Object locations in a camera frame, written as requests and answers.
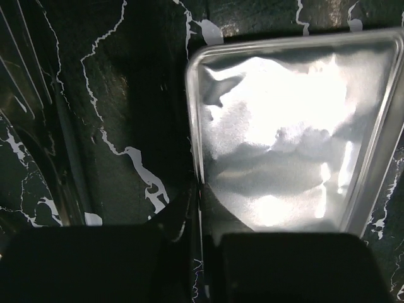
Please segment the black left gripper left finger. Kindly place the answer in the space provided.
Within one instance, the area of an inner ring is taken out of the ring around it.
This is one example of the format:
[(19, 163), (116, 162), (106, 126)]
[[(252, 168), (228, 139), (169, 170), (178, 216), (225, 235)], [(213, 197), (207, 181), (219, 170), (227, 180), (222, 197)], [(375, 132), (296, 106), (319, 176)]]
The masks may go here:
[(190, 302), (196, 188), (139, 225), (42, 227), (1, 259), (2, 302)]

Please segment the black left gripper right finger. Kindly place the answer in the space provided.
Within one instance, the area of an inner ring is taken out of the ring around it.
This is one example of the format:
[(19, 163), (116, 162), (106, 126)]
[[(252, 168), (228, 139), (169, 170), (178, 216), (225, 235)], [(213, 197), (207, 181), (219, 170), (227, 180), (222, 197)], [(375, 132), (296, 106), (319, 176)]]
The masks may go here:
[(200, 196), (205, 294), (211, 302), (392, 302), (375, 257), (338, 232), (253, 232)]

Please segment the metal serving tongs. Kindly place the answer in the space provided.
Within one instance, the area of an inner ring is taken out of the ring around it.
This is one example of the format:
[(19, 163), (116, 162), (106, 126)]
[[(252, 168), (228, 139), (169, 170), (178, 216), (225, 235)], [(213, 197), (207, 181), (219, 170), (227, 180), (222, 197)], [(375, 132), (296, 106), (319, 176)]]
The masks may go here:
[(16, 129), (63, 226), (85, 226), (89, 197), (59, 80), (57, 40), (40, 1), (1, 1), (1, 114)]

